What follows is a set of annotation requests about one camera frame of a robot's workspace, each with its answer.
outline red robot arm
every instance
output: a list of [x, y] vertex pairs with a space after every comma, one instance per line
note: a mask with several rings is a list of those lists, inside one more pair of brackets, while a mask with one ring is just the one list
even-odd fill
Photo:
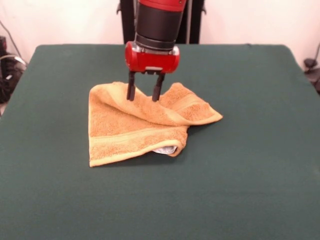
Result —
[[135, 73], [158, 75], [152, 100], [159, 100], [165, 74], [173, 73], [179, 65], [175, 43], [185, 5], [186, 0], [138, 0], [135, 39], [125, 46], [128, 100], [135, 98]]

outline white wall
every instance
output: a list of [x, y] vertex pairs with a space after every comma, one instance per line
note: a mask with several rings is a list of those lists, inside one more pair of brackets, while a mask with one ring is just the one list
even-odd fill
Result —
[[[122, 44], [118, 3], [0, 0], [0, 19], [29, 60], [41, 44]], [[320, 0], [206, 0], [205, 5], [200, 36], [204, 44], [285, 44], [302, 66], [320, 41]]]

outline green tablecloth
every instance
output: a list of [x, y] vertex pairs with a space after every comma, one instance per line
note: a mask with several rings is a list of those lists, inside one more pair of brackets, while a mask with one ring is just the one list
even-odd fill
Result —
[[1, 240], [320, 239], [320, 101], [290, 50], [180, 51], [163, 91], [181, 82], [224, 119], [177, 158], [89, 168], [89, 90], [128, 81], [124, 46], [37, 48], [0, 120]]

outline folded towel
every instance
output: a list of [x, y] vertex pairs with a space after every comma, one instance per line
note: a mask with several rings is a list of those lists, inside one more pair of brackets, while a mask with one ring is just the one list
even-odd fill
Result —
[[222, 115], [181, 83], [174, 83], [157, 102], [128, 84], [94, 86], [89, 93], [89, 166], [96, 167], [148, 152], [177, 156], [186, 146], [190, 126], [217, 122]]

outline orange towel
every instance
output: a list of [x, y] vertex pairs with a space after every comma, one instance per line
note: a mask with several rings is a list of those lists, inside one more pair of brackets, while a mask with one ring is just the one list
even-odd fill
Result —
[[90, 90], [90, 167], [151, 151], [167, 151], [175, 157], [186, 146], [190, 126], [210, 124], [223, 117], [181, 83], [174, 83], [158, 102], [139, 89], [134, 101], [128, 101], [127, 87], [128, 84], [113, 82]]

